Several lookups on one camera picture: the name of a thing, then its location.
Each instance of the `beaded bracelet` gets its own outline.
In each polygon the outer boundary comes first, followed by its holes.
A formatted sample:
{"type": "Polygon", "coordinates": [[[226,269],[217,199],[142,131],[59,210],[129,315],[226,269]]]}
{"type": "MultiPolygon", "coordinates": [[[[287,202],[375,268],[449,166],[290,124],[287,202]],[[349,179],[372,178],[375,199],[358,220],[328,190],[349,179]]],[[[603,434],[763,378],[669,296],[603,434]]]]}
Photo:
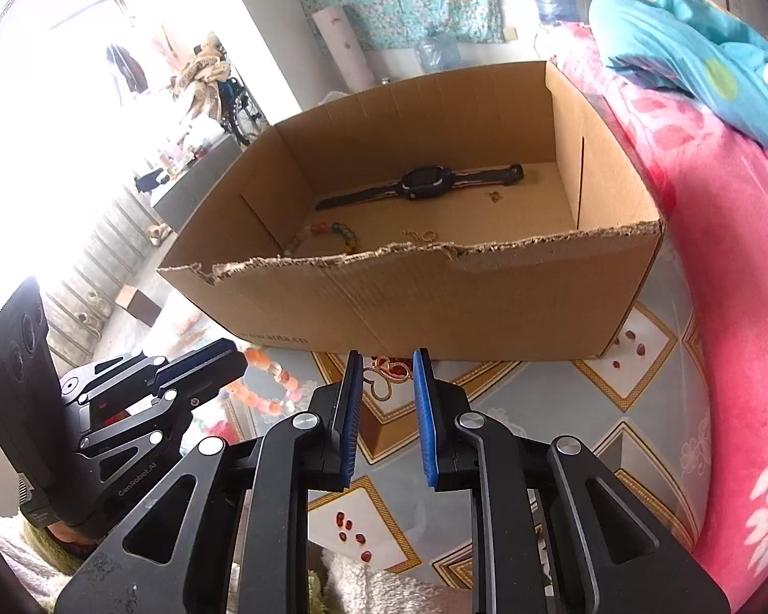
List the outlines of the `beaded bracelet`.
{"type": "Polygon", "coordinates": [[[350,231],[349,227],[346,227],[342,223],[333,222],[328,224],[327,222],[321,222],[313,224],[312,226],[305,226],[293,237],[293,242],[290,246],[284,250],[284,255],[290,258],[296,248],[311,235],[328,235],[329,233],[336,233],[344,238],[344,253],[355,254],[358,250],[358,241],[355,238],[355,233],[350,231]]]}
{"type": "Polygon", "coordinates": [[[295,411],[294,404],[301,401],[305,393],[299,387],[299,381],[287,369],[284,369],[275,360],[271,360],[267,354],[264,354],[258,348],[245,348],[244,353],[248,366],[254,366],[256,369],[266,371],[276,380],[276,383],[284,387],[286,399],[284,401],[266,400],[248,388],[242,382],[242,379],[236,379],[233,383],[228,383],[224,386],[224,389],[240,400],[242,404],[249,408],[255,408],[260,413],[266,413],[269,416],[279,416],[283,412],[293,413],[295,411]]]}

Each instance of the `cardboard box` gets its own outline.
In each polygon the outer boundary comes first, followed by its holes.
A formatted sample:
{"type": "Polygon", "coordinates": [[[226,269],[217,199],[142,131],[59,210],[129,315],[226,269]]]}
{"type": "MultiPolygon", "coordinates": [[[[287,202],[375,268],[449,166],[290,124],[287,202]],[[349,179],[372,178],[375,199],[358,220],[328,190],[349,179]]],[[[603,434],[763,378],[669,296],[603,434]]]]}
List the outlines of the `cardboard box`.
{"type": "Polygon", "coordinates": [[[382,85],[271,127],[197,208],[160,273],[256,344],[589,358],[616,336],[663,233],[627,155],[563,74],[498,64],[382,85]],[[514,186],[313,210],[414,167],[512,163],[526,174],[514,186]],[[317,235],[280,256],[301,227],[333,221],[355,231],[358,254],[317,235]],[[405,230],[438,239],[418,246],[405,230]]]}

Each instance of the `silver bolt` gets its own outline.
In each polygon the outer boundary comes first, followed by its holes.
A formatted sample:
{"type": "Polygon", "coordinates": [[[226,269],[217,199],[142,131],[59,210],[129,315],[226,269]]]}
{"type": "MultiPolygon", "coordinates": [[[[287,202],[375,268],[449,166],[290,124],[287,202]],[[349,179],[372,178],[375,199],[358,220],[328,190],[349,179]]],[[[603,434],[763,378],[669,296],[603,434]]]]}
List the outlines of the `silver bolt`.
{"type": "Polygon", "coordinates": [[[462,427],[466,427],[467,429],[480,429],[484,426],[484,416],[480,413],[470,411],[469,413],[464,413],[458,422],[462,427]]]}
{"type": "Polygon", "coordinates": [[[219,453],[225,447],[225,442],[218,436],[208,436],[199,442],[199,452],[205,455],[219,453]]]}
{"type": "Polygon", "coordinates": [[[299,413],[293,418],[293,426],[296,429],[313,429],[318,424],[318,416],[315,413],[299,413]]]}
{"type": "Polygon", "coordinates": [[[562,436],[558,438],[555,447],[558,449],[559,453],[578,454],[581,450],[581,442],[574,436],[562,436]]]}

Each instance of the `pink bedsheet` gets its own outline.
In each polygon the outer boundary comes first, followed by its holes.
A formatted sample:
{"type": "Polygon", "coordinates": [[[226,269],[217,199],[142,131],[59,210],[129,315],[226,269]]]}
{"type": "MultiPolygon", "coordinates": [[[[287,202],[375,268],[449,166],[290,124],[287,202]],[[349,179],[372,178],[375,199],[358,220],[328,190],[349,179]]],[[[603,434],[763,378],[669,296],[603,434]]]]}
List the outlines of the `pink bedsheet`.
{"type": "Polygon", "coordinates": [[[735,611],[768,575],[768,152],[702,104],[606,69],[589,28],[552,36],[563,73],[616,116],[612,129],[635,151],[686,270],[713,441],[694,557],[735,611]]]}

